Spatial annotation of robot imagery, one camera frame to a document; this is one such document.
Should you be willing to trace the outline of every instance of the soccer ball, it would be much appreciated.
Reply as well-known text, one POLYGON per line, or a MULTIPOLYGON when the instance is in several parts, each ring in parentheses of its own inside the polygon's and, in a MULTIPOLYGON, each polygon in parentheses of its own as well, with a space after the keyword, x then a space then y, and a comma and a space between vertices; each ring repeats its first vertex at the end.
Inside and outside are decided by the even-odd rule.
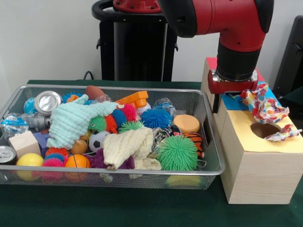
POLYGON ((96 152, 100 148, 103 148, 103 141, 105 140, 105 137, 109 134, 110 133, 108 131, 95 131, 89 137, 89 149, 93 152, 96 152))

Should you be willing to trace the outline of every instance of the yellow ball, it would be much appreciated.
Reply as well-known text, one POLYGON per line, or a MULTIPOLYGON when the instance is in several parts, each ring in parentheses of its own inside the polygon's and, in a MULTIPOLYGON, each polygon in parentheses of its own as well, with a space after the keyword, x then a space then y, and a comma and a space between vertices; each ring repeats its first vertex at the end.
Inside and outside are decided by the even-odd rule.
POLYGON ((43 158, 35 153, 28 153, 19 158, 17 166, 42 166, 43 158))

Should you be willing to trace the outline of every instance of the light blue towel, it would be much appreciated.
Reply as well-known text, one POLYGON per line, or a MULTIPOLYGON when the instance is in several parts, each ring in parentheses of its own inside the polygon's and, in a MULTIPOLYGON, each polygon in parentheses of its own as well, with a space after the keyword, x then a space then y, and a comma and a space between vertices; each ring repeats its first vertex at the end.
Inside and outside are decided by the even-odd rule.
POLYGON ((83 95, 75 101, 61 104, 53 110, 47 147, 72 149, 75 141, 86 134, 92 118, 97 115, 108 116, 118 105, 108 101, 84 105, 88 99, 87 95, 83 95))

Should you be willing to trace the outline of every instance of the wire mesh basket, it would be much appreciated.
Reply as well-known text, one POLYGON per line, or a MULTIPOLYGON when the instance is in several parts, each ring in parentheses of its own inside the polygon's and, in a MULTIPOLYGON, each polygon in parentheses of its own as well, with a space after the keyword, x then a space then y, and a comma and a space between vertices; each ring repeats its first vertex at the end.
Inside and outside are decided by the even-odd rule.
MULTIPOLYGON (((18 88, 0 112, 3 119, 8 113, 23 113, 24 103, 39 93, 52 90, 60 95, 73 92, 85 93, 83 86, 26 85, 18 88)), ((118 100, 136 91, 147 90, 148 102, 160 98, 170 99, 175 108, 195 116, 201 124, 202 147, 206 165, 198 165, 194 171, 156 171, 97 168, 64 168, 33 166, 0 166, 0 184, 121 187, 121 188, 172 188, 206 190, 214 178, 225 168, 224 159, 214 126, 208 99, 199 90, 138 89, 100 87, 112 100, 118 100)), ((8 146, 0 138, 0 145, 8 146)))

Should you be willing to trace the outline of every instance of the green tablecloth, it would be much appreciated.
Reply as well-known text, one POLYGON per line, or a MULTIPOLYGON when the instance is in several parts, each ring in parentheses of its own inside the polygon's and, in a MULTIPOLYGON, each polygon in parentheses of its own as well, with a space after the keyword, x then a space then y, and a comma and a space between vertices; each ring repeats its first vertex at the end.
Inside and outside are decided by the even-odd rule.
MULTIPOLYGON (((200 83, 43 81, 31 84, 199 89, 200 83)), ((207 191, 0 185, 3 227, 301 227, 303 181, 290 205, 229 205, 221 179, 207 191)))

